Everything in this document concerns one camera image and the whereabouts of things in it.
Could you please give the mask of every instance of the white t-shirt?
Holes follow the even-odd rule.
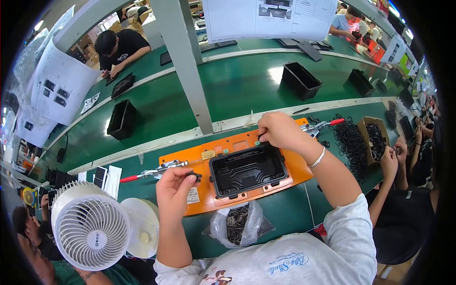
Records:
[[[368,25],[364,21],[360,21],[358,25],[359,33],[361,34],[361,36],[365,36],[368,33]]]
[[[378,40],[378,36],[380,35],[380,30],[377,27],[374,27],[371,31],[372,35],[370,37],[376,42]]]
[[[355,24],[350,25],[348,23],[347,19],[345,18],[344,14],[335,15],[334,20],[332,20],[332,25],[340,31],[349,31],[350,33],[356,29],[359,30],[359,24],[355,23]]]
[[[184,268],[156,260],[155,281],[159,285],[372,284],[377,261],[364,195],[329,212],[323,225],[326,244],[308,233],[293,233],[230,250],[206,268],[196,260]]]

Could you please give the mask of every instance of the black hair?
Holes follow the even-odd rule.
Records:
[[[117,34],[114,31],[107,30],[102,32],[95,41],[95,51],[102,56],[112,53],[117,42]]]
[[[352,15],[353,17],[357,17],[357,18],[361,18],[363,15],[361,14],[361,12],[356,9],[355,7],[353,6],[350,6],[348,9],[347,9],[347,13]]]
[[[27,235],[26,235],[26,229],[27,229],[26,223],[28,220],[27,209],[25,207],[16,207],[13,210],[12,220],[13,220],[13,227],[14,227],[14,230],[16,231],[16,233],[20,233],[25,238],[27,238]]]

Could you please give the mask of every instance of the black plastic housing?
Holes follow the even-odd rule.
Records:
[[[118,140],[131,137],[135,128],[136,108],[130,100],[124,100],[114,106],[106,133]]]
[[[220,198],[278,185],[288,175],[280,150],[263,143],[246,150],[219,155],[209,161],[210,180]]]
[[[374,88],[369,80],[364,76],[364,72],[354,68],[348,80],[354,85],[356,90],[358,90],[361,97],[369,97],[372,95]]]
[[[285,63],[282,79],[302,101],[315,97],[321,87],[321,81],[316,79],[299,62]]]

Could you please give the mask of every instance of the hand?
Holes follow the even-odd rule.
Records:
[[[47,194],[44,194],[43,197],[41,197],[41,207],[47,208],[48,205],[49,205],[49,197]]]
[[[401,165],[405,165],[405,159],[407,158],[407,144],[405,143],[404,137],[398,138],[398,140],[394,144],[393,150],[400,150],[400,154],[397,155],[398,163]]]
[[[185,174],[192,168],[172,167],[157,182],[157,202],[160,227],[174,228],[181,225],[187,209],[187,195],[192,187],[198,187],[196,176]]]
[[[383,153],[382,160],[380,161],[383,171],[383,181],[394,180],[396,172],[398,171],[398,159],[396,151],[386,146],[385,153]]]
[[[311,138],[303,132],[298,124],[285,113],[265,113],[258,120],[260,142],[268,141],[271,145],[298,152],[302,149],[302,141]]]
[[[103,70],[103,72],[101,73],[101,77],[103,77],[103,78],[107,78],[108,75],[109,75],[109,72],[107,69]]]
[[[351,41],[356,41],[356,38],[354,35],[352,35],[352,32],[346,31],[345,36],[349,38]]]
[[[125,68],[125,64],[123,62],[119,63],[118,65],[114,65],[111,70],[111,78],[116,77],[116,75],[121,72]]]
[[[415,140],[417,144],[421,145],[421,140],[423,138],[423,134],[421,133],[421,128],[417,127],[415,131]]]
[[[41,226],[40,222],[38,221],[38,219],[37,219],[35,216],[31,217],[31,219],[35,222],[35,224],[36,224],[38,227]]]

